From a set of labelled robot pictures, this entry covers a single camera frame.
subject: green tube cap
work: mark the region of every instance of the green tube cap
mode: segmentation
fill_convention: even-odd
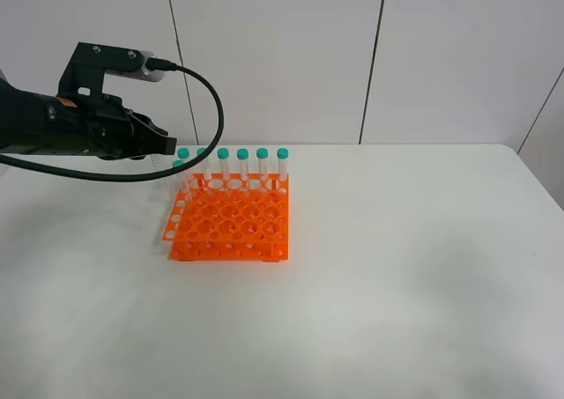
[[[279,159],[287,159],[288,158],[288,150],[286,148],[278,148],[276,152],[276,156]]]
[[[258,150],[256,150],[256,156],[260,159],[267,159],[268,150],[266,148],[259,148]]]
[[[229,150],[227,148],[219,148],[218,149],[218,158],[219,159],[228,159],[229,158]]]
[[[249,151],[245,148],[240,148],[237,150],[237,158],[238,159],[247,159],[249,157]]]
[[[178,158],[179,159],[187,159],[190,156],[190,151],[188,148],[181,148],[178,150]]]

